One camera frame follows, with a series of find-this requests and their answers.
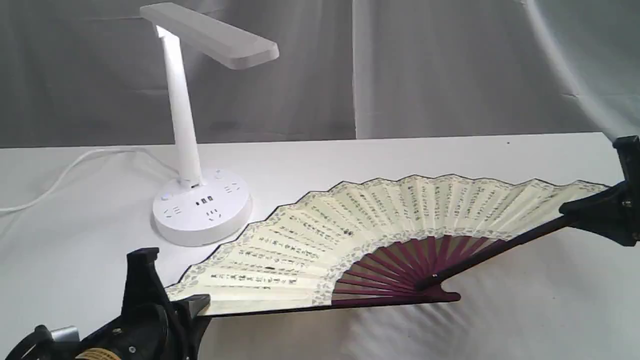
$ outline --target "white cable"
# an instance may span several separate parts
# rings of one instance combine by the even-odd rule
[[[176,174],[178,173],[178,170],[175,170],[171,166],[163,163],[162,160],[158,159],[149,150],[147,150],[147,149],[145,149],[143,147],[116,148],[116,149],[94,149],[94,150],[87,151],[86,153],[78,156],[74,160],[74,162],[69,164],[69,166],[67,166],[63,170],[63,172],[60,173],[60,175],[56,179],[56,182],[53,183],[53,185],[51,185],[49,187],[49,189],[47,191],[45,191],[44,193],[42,193],[40,196],[38,196],[37,198],[35,198],[32,201],[30,201],[30,202],[28,202],[26,204],[23,204],[23,205],[13,206],[11,208],[0,208],[0,213],[11,213],[11,212],[14,212],[14,211],[20,211],[20,210],[24,210],[26,208],[30,208],[31,206],[34,206],[35,204],[38,204],[42,199],[44,199],[49,194],[51,194],[53,191],[55,191],[55,189],[58,187],[58,185],[60,185],[60,183],[62,182],[62,179],[69,173],[69,171],[71,171],[71,169],[73,169],[76,165],[80,164],[80,162],[82,162],[88,156],[93,155],[93,154],[97,154],[97,153],[100,153],[100,152],[115,152],[115,153],[118,153],[118,152],[144,152],[145,154],[149,155],[149,157],[151,157],[153,160],[156,160],[164,168],[167,168],[168,170],[171,170],[171,171],[175,172]]]

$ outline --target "white desk lamp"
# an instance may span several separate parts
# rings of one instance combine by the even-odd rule
[[[154,23],[163,43],[179,157],[179,178],[171,180],[154,198],[158,230],[170,242],[183,246],[219,241],[248,221],[251,197],[246,183],[237,175],[200,169],[180,40],[230,69],[247,69],[274,60],[279,55],[278,45],[172,3],[143,6],[140,15]]]

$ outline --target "lamp head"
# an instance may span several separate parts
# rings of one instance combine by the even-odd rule
[[[143,6],[140,15],[156,25],[159,37],[173,34],[230,69],[247,69],[280,54],[270,40],[173,3]]]

